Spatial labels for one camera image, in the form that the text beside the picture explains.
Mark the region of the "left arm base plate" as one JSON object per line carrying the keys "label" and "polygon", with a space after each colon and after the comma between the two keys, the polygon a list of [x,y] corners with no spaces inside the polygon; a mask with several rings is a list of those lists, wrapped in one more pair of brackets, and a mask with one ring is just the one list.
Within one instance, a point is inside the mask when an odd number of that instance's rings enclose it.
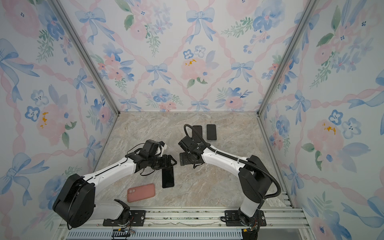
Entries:
{"label": "left arm base plate", "polygon": [[142,227],[146,219],[145,210],[123,211],[115,220],[104,219],[104,227]]}

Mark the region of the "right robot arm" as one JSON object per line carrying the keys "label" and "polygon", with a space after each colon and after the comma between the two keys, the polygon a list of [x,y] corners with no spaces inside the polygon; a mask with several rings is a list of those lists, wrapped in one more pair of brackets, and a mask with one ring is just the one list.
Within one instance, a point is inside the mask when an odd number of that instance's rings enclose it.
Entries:
{"label": "right robot arm", "polygon": [[220,151],[214,147],[197,147],[180,153],[182,166],[193,165],[194,168],[210,164],[219,167],[238,177],[245,198],[238,210],[238,219],[226,223],[238,223],[245,227],[262,225],[261,207],[269,198],[275,198],[282,188],[270,172],[265,168],[260,158],[252,155],[242,158]]}

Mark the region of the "pink phone case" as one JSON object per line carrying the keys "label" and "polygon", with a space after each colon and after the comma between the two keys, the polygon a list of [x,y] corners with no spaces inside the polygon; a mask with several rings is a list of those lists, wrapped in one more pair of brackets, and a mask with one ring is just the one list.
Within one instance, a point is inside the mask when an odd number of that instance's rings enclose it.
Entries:
{"label": "pink phone case", "polygon": [[155,195],[156,195],[155,184],[148,184],[148,185],[133,187],[127,190],[127,201],[129,203],[137,202],[137,201],[153,198]]}

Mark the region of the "black phone case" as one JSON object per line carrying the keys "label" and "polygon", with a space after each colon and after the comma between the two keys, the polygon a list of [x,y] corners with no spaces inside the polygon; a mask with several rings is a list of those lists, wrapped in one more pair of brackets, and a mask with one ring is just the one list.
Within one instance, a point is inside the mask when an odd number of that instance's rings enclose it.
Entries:
{"label": "black phone case", "polygon": [[193,131],[192,131],[192,139],[196,142],[196,143],[201,143],[201,138],[199,136],[203,136],[203,127],[198,125],[198,126],[193,126]]}

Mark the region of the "black phone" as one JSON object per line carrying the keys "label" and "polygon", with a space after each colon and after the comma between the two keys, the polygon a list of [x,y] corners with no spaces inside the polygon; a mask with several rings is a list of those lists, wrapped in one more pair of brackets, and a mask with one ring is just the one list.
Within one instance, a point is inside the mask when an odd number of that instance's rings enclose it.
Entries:
{"label": "black phone", "polygon": [[162,169],[162,188],[173,188],[175,186],[174,168]]}

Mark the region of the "aluminium corner post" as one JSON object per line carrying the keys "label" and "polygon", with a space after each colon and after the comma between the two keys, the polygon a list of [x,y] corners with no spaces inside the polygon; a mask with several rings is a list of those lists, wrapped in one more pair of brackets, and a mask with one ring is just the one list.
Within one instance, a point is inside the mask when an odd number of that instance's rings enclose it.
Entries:
{"label": "aluminium corner post", "polygon": [[283,75],[283,71],[285,70],[286,66],[289,65],[289,62],[291,60],[292,55],[294,54],[294,51],[297,47],[298,41],[300,40],[305,28],[307,27],[310,18],[313,15],[314,8],[316,7],[318,1],[316,0],[310,0],[308,1],[308,4],[304,8],[304,11],[302,13],[302,16],[300,18],[300,21],[291,37],[291,40],[289,44],[287,45],[287,49],[283,54],[282,61],[276,70],[276,73],[274,77],[272,78],[271,84],[267,88],[267,92],[265,97],[263,98],[262,104],[260,105],[257,114],[260,118],[263,115],[263,112],[267,109],[268,102],[274,92],[275,87],[280,81],[280,77]]}
{"label": "aluminium corner post", "polygon": [[118,110],[117,105],[115,104],[110,92],[108,91],[107,86],[101,79],[97,68],[92,61],[91,56],[89,55],[87,49],[82,43],[81,38],[77,33],[76,29],[74,28],[74,25],[72,24],[71,20],[69,19],[63,5],[60,3],[60,1],[48,1],[48,3],[53,9],[54,13],[57,15],[60,22],[63,24],[64,29],[68,32],[69,36],[74,42],[77,52],[80,54],[81,59],[90,71],[92,77],[96,81],[108,104],[112,107],[113,112],[118,116],[120,114],[120,111]]}

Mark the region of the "aluminium rail frame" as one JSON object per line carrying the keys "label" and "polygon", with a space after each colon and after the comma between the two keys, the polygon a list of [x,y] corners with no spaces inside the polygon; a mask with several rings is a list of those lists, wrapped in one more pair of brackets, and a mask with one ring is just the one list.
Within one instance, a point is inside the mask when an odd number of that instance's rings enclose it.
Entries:
{"label": "aluminium rail frame", "polygon": [[60,224],[54,240],[313,240],[315,237],[302,209],[294,208],[283,194],[285,207],[263,208],[261,227],[244,227],[221,221],[234,221],[237,208],[219,207],[133,207],[131,225],[119,229],[90,221],[68,230]]}

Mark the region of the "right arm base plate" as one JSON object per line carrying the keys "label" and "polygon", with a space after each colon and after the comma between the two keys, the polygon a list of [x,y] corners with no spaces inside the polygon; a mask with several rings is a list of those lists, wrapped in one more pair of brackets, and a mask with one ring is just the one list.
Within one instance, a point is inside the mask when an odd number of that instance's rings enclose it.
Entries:
{"label": "right arm base plate", "polygon": [[246,216],[240,210],[226,210],[220,220],[226,223],[227,227],[255,228],[267,226],[264,212],[261,210],[256,210],[253,217]]}

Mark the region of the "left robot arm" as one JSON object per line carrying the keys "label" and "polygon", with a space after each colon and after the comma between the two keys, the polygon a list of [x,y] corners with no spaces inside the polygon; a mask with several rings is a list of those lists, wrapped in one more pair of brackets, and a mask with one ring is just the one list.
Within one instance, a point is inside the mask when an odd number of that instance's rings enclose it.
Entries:
{"label": "left robot arm", "polygon": [[98,203],[95,196],[118,180],[147,167],[154,171],[168,169],[177,164],[171,155],[144,158],[129,153],[120,161],[85,176],[71,175],[53,204],[53,211],[67,223],[69,229],[78,228],[90,220],[111,220],[127,226],[133,219],[130,207],[121,200]]}

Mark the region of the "right aluminium corner post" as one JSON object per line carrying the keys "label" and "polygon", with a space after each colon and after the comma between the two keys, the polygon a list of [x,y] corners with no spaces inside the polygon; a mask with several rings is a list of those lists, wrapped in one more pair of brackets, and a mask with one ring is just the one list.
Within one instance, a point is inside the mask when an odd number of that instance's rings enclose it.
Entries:
{"label": "right aluminium corner post", "polygon": [[271,84],[267,88],[267,92],[265,97],[263,98],[262,104],[260,105],[257,114],[260,118],[263,115],[263,112],[267,109],[268,102],[274,92],[275,87],[280,81],[280,77],[283,75],[283,71],[285,70],[286,66],[289,65],[289,62],[291,60],[292,55],[294,54],[294,51],[297,47],[298,41],[300,40],[305,28],[307,27],[310,18],[313,15],[314,8],[316,7],[318,1],[316,0],[310,0],[308,1],[308,4],[304,8],[304,11],[302,13],[302,16],[300,18],[300,21],[291,37],[291,40],[289,44],[287,45],[287,49],[283,54],[282,61],[276,70],[276,73],[274,77],[272,78]]}

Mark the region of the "light blue phone case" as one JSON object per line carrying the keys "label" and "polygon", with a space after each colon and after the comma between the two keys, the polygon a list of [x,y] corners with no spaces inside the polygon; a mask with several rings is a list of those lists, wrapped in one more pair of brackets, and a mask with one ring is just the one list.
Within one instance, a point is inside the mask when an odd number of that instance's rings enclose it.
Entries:
{"label": "light blue phone case", "polygon": [[216,141],[217,140],[217,126],[214,124],[207,124],[207,140]]}

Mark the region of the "left aluminium corner post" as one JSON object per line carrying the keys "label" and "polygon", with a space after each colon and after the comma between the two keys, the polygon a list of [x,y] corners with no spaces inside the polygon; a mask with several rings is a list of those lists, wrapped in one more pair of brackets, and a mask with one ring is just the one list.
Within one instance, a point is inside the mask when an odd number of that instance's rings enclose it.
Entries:
{"label": "left aluminium corner post", "polygon": [[69,19],[63,5],[60,3],[60,1],[48,1],[48,3],[53,9],[54,13],[57,15],[60,22],[63,24],[64,29],[68,32],[69,36],[74,42],[77,52],[80,54],[81,59],[90,71],[92,77],[96,81],[108,104],[112,107],[113,112],[118,116],[120,114],[120,111],[118,110],[117,105],[115,104],[110,92],[108,91],[107,86],[101,79],[97,68],[92,61],[91,56],[89,55],[87,49],[82,43],[81,38],[77,33],[76,29],[74,28],[74,25],[72,24],[71,20]]}

